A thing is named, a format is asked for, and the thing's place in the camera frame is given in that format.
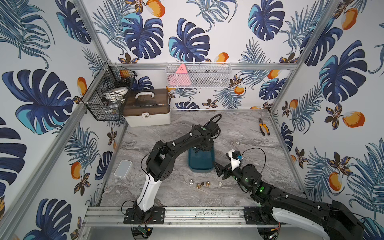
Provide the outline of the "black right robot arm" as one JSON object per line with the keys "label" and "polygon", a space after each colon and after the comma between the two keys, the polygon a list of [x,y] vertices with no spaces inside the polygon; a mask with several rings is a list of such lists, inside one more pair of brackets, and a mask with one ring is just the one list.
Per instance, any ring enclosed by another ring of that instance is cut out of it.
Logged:
{"label": "black right robot arm", "polygon": [[289,194],[262,181],[254,165],[232,169],[230,164],[215,163],[223,180],[233,178],[257,207],[245,207],[248,225],[288,224],[319,235],[325,240],[362,240],[364,224],[348,208],[338,202],[321,203]]}

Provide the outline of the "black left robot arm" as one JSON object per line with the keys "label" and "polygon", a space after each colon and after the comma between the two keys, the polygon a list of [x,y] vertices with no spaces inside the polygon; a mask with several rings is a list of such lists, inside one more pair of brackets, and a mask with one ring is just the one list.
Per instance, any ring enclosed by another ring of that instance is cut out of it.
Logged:
{"label": "black left robot arm", "polygon": [[177,157],[189,149],[211,152],[220,132],[218,123],[210,120],[203,126],[192,126],[189,133],[176,140],[156,142],[146,160],[146,181],[136,200],[137,208],[144,213],[153,208],[160,185],[171,175]]}

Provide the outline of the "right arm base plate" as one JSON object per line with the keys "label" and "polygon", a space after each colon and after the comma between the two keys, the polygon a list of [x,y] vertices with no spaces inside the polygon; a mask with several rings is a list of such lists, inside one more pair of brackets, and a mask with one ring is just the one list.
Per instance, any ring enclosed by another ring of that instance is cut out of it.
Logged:
{"label": "right arm base plate", "polygon": [[246,225],[278,225],[279,222],[272,216],[272,209],[271,206],[245,207]]}

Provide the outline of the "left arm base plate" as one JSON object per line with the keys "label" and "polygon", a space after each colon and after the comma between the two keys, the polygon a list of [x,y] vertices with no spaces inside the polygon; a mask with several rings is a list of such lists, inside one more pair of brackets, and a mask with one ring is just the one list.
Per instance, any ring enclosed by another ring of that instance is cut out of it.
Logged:
{"label": "left arm base plate", "polygon": [[124,217],[125,225],[162,225],[164,223],[166,209],[163,207],[152,207],[144,212],[139,207],[126,210]]}

